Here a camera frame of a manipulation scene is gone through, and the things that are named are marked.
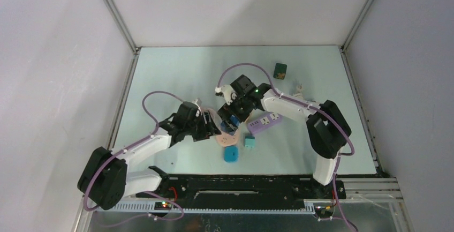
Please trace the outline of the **dark blue cube socket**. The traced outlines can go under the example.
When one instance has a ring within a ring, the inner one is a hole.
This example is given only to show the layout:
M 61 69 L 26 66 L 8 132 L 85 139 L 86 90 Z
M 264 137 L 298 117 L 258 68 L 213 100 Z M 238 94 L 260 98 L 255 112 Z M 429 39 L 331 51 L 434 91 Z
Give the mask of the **dark blue cube socket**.
M 230 118 L 225 119 L 221 122 L 221 130 L 226 133 L 233 133 L 238 130 L 239 121 L 235 115 L 231 115 Z

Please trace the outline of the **purple power strip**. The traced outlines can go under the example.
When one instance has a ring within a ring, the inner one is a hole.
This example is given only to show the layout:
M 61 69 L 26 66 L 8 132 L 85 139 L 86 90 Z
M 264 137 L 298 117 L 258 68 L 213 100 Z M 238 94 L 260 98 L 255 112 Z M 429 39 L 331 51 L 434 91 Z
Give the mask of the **purple power strip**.
M 281 122 L 282 118 L 279 114 L 265 113 L 261 117 L 249 122 L 247 128 L 252 135 L 256 135 Z

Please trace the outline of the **dark green cube socket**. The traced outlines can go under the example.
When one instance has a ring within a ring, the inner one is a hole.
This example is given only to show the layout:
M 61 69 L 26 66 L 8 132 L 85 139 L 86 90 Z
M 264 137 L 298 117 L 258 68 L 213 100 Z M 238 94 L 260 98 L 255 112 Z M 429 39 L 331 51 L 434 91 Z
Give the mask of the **dark green cube socket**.
M 284 80 L 286 77 L 287 65 L 283 63 L 276 63 L 273 71 L 273 78 Z

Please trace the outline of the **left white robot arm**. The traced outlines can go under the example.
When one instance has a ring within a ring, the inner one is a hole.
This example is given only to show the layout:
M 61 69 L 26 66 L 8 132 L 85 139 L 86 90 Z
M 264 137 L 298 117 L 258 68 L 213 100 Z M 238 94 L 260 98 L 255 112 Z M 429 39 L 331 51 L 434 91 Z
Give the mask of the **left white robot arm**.
M 151 156 L 192 137 L 194 142 L 221 134 L 221 118 L 210 108 L 184 101 L 143 138 L 117 152 L 96 148 L 85 165 L 77 188 L 84 194 L 84 208 L 113 208 L 124 197 L 149 191 L 156 198 L 168 194 L 169 183 L 159 168 L 138 168 Z

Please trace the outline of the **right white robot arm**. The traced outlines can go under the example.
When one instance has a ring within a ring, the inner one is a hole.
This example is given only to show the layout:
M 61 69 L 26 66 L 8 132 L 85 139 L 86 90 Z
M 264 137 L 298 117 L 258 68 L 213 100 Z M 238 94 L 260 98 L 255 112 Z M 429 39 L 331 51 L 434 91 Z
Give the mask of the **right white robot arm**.
M 349 143 L 351 135 L 351 128 L 334 102 L 302 100 L 282 93 L 267 83 L 256 86 L 245 75 L 230 84 L 218 85 L 215 94 L 225 100 L 217 114 L 222 120 L 221 128 L 226 133 L 235 132 L 239 124 L 244 123 L 257 109 L 305 123 L 311 147 L 317 154 L 312 194 L 324 199 L 332 193 L 331 181 L 338 157 L 341 148 Z

